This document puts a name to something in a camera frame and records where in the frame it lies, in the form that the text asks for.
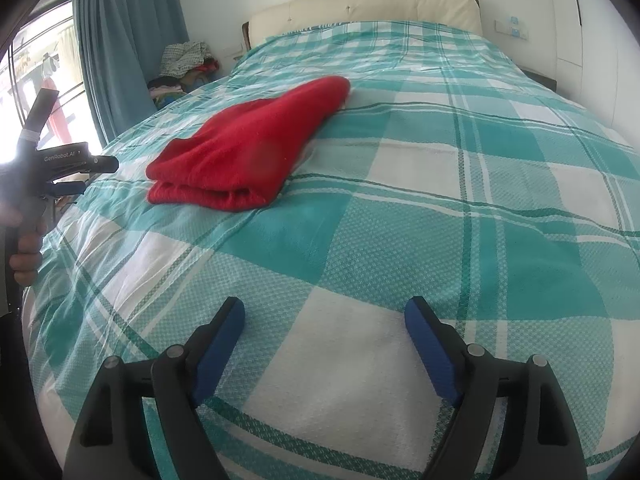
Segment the person's left hand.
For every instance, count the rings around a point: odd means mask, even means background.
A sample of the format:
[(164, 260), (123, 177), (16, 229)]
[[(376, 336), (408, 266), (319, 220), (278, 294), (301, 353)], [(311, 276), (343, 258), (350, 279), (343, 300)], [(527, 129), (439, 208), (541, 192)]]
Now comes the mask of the person's left hand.
[[(22, 214), (13, 206), (1, 203), (1, 225), (5, 228), (19, 228), (23, 224)], [(40, 217), (37, 226), (26, 231), (17, 242), (17, 248), (11, 255), (9, 267), (14, 280), (22, 287), (34, 284), (42, 263), (41, 247), (47, 226)]]

